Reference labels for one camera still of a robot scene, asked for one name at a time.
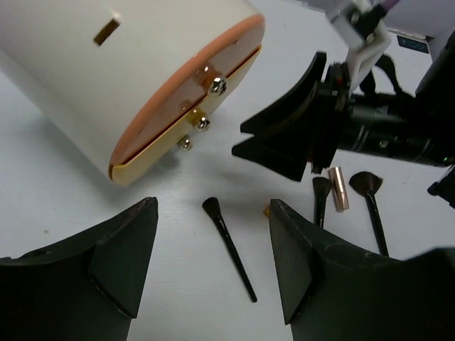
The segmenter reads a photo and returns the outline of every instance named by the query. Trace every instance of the black plastic part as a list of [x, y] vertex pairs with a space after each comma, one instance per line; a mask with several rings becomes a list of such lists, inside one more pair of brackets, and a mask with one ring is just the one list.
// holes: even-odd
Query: black plastic part
[[[382, 55], [381, 58], [376, 62], [376, 66], [380, 68], [389, 78], [392, 83], [393, 90], [395, 94], [401, 95], [403, 90], [397, 79], [397, 71], [395, 69], [395, 64], [393, 63], [392, 58], [389, 55]], [[360, 84], [360, 89], [367, 96], [372, 97], [376, 95], [376, 81], [373, 77], [373, 73], [368, 73], [368, 76]]]
[[428, 188], [428, 193], [443, 198], [455, 208], [455, 166], [452, 166], [438, 183]]
[[294, 341], [455, 340], [455, 249], [406, 261], [352, 245], [281, 200], [270, 234]]
[[332, 65], [324, 82], [326, 54], [317, 53], [299, 82], [275, 103], [240, 126], [250, 139], [232, 148], [234, 156], [300, 181], [306, 163], [313, 173], [329, 167], [348, 114], [339, 105], [348, 80], [345, 65]]
[[125, 341], [158, 221], [146, 198], [19, 259], [0, 259], [0, 340]]
[[367, 37], [375, 32], [379, 22], [387, 15], [387, 11], [380, 4], [374, 6], [371, 11], [362, 13], [357, 23], [354, 25], [355, 30], [363, 37]]
[[444, 124], [455, 123], [454, 80], [455, 80], [455, 32], [445, 48], [429, 68], [416, 91], [418, 106]]

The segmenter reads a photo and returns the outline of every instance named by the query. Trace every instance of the makeup brush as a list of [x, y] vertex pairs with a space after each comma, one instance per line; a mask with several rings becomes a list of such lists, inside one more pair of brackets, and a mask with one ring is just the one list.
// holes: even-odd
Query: makeup brush
[[354, 191], [366, 199], [379, 252], [383, 256], [388, 256], [389, 251], [387, 250], [387, 243], [385, 242], [384, 229], [382, 228], [378, 204], [375, 199], [375, 194], [381, 188], [382, 179], [370, 172], [360, 172], [349, 180], [349, 185]]
[[226, 224], [225, 224], [225, 220], [223, 219], [223, 216], [221, 215], [220, 203], [218, 202], [218, 199], [216, 197], [208, 198], [202, 204], [202, 208], [208, 214], [208, 216], [212, 219], [212, 221], [215, 223], [216, 228], [218, 229], [219, 233], [221, 234], [221, 237], [223, 238], [223, 241], [227, 247], [227, 250], [229, 251], [229, 255], [230, 255], [232, 261], [234, 262], [235, 267], [237, 268], [237, 271], [239, 272], [240, 277], [243, 280], [243, 283], [248, 291], [248, 294], [250, 295], [251, 301], [253, 301], [253, 303], [257, 302], [257, 297], [255, 294], [255, 291], [253, 290], [251, 282], [248, 279], [247, 272], [245, 271], [245, 268], [243, 267], [242, 261], [240, 260], [240, 256], [237, 252], [237, 249], [235, 248], [234, 242], [232, 241], [232, 239], [230, 237], [228, 228], [226, 227]]
[[314, 190], [314, 224], [324, 228], [324, 216], [326, 214], [327, 196], [332, 190], [332, 182], [328, 178], [313, 178]]

